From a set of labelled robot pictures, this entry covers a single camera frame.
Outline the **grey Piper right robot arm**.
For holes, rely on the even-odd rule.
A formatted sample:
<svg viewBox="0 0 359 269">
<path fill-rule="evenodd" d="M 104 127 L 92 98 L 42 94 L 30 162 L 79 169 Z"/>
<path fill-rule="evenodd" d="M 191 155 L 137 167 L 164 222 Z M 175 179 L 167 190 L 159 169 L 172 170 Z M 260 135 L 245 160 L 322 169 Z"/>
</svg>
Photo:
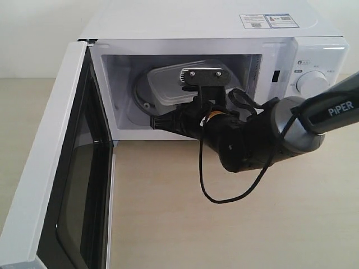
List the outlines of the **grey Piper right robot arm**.
<svg viewBox="0 0 359 269">
<path fill-rule="evenodd" d="M 215 151 L 225 170 L 261 169 L 317 150 L 329 131 L 358 122 L 358 74 L 314 97 L 256 103 L 244 91 L 226 92 L 230 74 L 190 69 L 181 75 L 192 101 L 151 117 L 150 125 L 194 138 Z"/>
</svg>

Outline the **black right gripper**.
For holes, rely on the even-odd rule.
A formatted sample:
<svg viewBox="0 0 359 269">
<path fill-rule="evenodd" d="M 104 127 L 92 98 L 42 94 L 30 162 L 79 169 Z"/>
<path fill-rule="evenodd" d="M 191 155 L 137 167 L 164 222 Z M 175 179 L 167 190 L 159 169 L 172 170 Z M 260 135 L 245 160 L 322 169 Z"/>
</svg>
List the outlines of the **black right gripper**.
<svg viewBox="0 0 359 269">
<path fill-rule="evenodd" d="M 237 113 L 227 108 L 206 102 L 203 105 L 191 102 L 176 109 L 174 113 L 152 115 L 152 129 L 172 131 L 197 140 L 218 140 L 226 131 L 241 126 Z"/>
</svg>

